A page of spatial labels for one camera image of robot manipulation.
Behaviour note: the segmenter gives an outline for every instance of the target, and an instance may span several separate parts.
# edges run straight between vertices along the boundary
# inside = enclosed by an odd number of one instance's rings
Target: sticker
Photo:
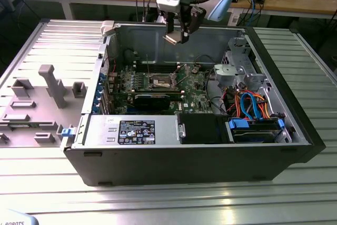
[[[121,120],[121,117],[116,117],[116,116],[111,117],[110,116],[105,119],[105,125],[118,124],[120,120]]]
[[[120,121],[118,143],[155,144],[154,121]]]

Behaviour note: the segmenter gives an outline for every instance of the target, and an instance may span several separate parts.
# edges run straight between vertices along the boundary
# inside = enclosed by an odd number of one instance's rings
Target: blue latch
[[[96,91],[96,92],[95,92],[95,96],[96,96],[96,97],[101,97],[102,94],[101,94],[99,91]]]
[[[98,85],[98,86],[96,87],[96,90],[99,91],[99,92],[101,92],[101,91],[103,90],[103,87],[100,86],[100,85]]]
[[[100,102],[97,97],[94,98],[94,105],[98,105]]]
[[[100,73],[100,80],[105,80],[106,79],[106,75],[104,75],[103,73]]]
[[[98,106],[93,106],[93,107],[91,108],[91,110],[92,110],[93,113],[98,113],[99,109],[100,109],[100,108],[99,108]]]
[[[278,122],[280,128],[284,129],[284,121],[282,119],[278,119],[277,122]]]
[[[68,129],[62,129],[61,136],[62,137],[71,137],[76,134],[77,128],[68,128]]]
[[[244,119],[230,120],[230,129],[236,129],[236,128],[248,129],[249,128],[248,121]]]

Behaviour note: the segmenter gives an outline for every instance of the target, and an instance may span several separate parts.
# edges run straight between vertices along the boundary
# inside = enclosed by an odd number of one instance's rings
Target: workbench leg
[[[12,0],[0,0],[0,2],[6,7],[9,12],[15,11],[15,7],[12,3]]]
[[[69,2],[61,2],[63,13],[66,19],[75,19]]]
[[[232,10],[230,20],[228,21],[228,26],[236,26],[237,22],[239,21],[240,14],[242,14],[242,8],[235,8]]]

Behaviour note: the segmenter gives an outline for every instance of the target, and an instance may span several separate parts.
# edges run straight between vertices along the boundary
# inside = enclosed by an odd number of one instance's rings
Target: power supply label
[[[154,121],[120,121],[119,144],[155,144],[155,140]]]

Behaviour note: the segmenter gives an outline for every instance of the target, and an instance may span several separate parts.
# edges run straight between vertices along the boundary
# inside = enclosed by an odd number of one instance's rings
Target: black plastic cover
[[[229,143],[225,122],[227,117],[212,113],[181,113],[178,123],[185,127],[182,144]]]
[[[170,96],[164,94],[140,94],[135,96],[135,108],[139,110],[157,111],[170,108]]]

